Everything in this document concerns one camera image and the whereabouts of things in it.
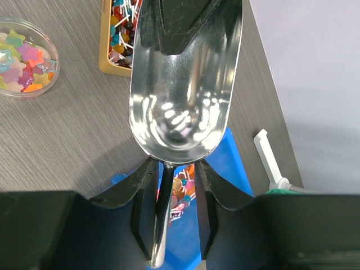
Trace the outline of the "gold tin of lollipops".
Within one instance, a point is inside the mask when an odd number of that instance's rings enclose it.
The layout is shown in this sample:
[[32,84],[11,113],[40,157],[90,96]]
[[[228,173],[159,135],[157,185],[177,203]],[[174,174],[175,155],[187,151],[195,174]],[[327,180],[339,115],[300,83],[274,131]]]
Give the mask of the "gold tin of lollipops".
[[103,73],[130,77],[141,5],[141,0],[102,1],[98,67]]

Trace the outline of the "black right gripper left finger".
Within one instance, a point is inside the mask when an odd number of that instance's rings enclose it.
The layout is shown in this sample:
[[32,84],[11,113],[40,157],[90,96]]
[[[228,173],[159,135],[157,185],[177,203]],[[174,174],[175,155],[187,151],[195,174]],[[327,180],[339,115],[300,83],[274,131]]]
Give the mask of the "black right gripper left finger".
[[1,193],[2,269],[145,269],[151,257],[158,163],[147,159],[97,196]]

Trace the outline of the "clear plastic jar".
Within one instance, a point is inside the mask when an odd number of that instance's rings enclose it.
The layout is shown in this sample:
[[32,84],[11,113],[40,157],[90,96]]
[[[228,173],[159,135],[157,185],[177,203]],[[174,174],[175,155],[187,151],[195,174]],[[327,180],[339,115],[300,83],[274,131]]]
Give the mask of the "clear plastic jar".
[[1,17],[1,95],[33,98],[60,74],[55,45],[42,29],[15,17]]

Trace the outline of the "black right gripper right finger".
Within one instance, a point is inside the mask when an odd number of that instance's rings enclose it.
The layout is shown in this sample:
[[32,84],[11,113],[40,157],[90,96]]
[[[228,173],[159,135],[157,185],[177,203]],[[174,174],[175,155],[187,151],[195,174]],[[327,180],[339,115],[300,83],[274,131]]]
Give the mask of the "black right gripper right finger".
[[195,186],[207,269],[359,268],[359,196],[252,197],[205,161]]

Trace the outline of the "silver metal scoop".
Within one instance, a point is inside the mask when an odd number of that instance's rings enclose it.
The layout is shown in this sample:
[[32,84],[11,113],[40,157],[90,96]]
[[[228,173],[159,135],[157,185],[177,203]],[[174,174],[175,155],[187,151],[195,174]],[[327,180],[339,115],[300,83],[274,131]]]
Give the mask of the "silver metal scoop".
[[164,167],[151,268],[165,259],[176,167],[210,155],[227,128],[241,36],[241,1],[141,4],[129,123],[143,151]]

